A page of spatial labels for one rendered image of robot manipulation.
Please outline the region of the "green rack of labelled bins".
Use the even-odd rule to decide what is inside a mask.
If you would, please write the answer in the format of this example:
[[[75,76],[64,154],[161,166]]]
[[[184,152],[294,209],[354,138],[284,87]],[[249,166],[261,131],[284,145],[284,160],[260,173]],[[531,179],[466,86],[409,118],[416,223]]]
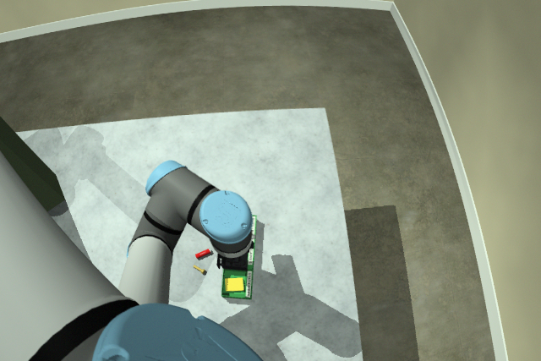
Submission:
[[[253,234],[256,235],[257,216],[253,216]],[[248,271],[223,269],[221,295],[225,298],[240,298],[252,300],[252,283],[254,274],[254,249],[248,254]],[[243,291],[226,292],[225,278],[243,278]],[[224,284],[223,284],[224,283]],[[245,292],[246,288],[246,292]]]

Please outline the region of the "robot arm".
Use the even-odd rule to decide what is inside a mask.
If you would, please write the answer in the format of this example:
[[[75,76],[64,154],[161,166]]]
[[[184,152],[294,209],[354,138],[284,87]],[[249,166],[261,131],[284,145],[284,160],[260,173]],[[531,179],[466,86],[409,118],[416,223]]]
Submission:
[[[255,239],[246,200],[173,160],[152,172],[145,191],[116,288],[0,151],[0,361],[263,361],[215,321],[169,304],[186,224],[237,258]]]

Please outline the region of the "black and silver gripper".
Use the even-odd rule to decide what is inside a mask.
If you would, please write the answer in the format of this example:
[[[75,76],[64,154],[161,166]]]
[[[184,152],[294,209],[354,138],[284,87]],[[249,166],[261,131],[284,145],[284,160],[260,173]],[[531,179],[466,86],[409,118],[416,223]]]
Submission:
[[[251,243],[251,246],[250,246],[249,249],[254,249],[253,240],[252,240],[252,243]],[[227,258],[227,257],[224,257],[224,256],[222,258],[221,255],[217,254],[217,264],[216,265],[217,265],[218,269],[220,269],[220,267],[222,265],[222,269],[248,271],[247,267],[246,267],[246,264],[248,265],[248,253],[249,253],[249,250],[245,254],[243,254],[242,256],[239,256],[237,258]],[[223,264],[221,263],[221,261],[222,261]],[[219,262],[221,263],[220,265],[219,265]],[[231,265],[231,263],[232,263],[232,265]]]

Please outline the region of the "red battery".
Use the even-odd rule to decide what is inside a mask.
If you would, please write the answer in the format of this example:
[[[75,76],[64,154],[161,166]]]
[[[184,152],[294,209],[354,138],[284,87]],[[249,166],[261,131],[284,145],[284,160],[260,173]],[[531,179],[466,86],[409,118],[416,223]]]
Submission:
[[[210,253],[211,253],[211,249],[207,249],[207,250],[205,250],[205,251],[202,251],[202,252],[196,254],[195,256],[196,256],[196,258],[198,259],[198,258],[203,257],[203,256],[205,256],[205,255],[207,255],[207,254],[210,254]]]

